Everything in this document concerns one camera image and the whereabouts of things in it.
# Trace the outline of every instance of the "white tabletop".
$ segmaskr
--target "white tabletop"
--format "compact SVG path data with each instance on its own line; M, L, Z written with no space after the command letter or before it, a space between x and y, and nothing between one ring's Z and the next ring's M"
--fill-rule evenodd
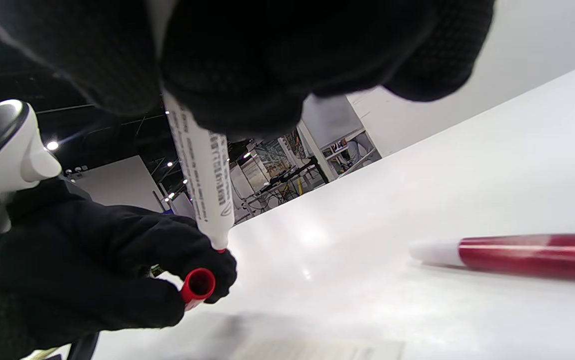
M229 297L174 328L103 333L95 359L219 358L255 335L395 340L405 360L575 359L575 282L407 252L559 232L575 232L575 71L236 226Z

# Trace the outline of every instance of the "black glove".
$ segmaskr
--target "black glove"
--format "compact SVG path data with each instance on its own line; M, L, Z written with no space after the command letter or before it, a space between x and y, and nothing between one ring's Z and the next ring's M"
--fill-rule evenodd
M0 35L109 112L152 109L162 76L199 125L263 136L295 125L309 94L377 85L412 101L451 94L470 78L493 7L494 0L180 0L160 63L140 0L0 0Z
M0 360L102 330L176 325L185 304L171 283L140 276L152 265L181 278L210 269L208 303L237 278L235 258L214 251L191 219L99 205L61 180L17 196L12 228L0 235Z

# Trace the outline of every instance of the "red marker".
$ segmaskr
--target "red marker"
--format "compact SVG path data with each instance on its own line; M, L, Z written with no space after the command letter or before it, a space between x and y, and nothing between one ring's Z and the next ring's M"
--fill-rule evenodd
M575 234L420 241L409 253L429 264L575 280Z
M217 280L209 269L198 268L190 271L180 289L180 297L185 303L185 310L196 308L212 296L216 285Z

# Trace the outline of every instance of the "ceiling light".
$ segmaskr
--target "ceiling light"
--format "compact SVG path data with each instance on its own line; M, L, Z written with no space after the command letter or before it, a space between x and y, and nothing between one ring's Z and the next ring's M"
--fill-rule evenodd
M47 150L54 151L59 148L59 143L56 141L50 141L49 143L47 143L45 147L47 148Z

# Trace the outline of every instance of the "black ceiling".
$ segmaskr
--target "black ceiling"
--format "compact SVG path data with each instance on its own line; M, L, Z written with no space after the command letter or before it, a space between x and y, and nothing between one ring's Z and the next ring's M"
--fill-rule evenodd
M89 169L140 155L155 182L184 191L183 173L162 101L137 117L119 117L90 105L57 73L0 42L0 101L18 99L34 108L44 143L57 139L63 169ZM230 144L230 158L246 143Z

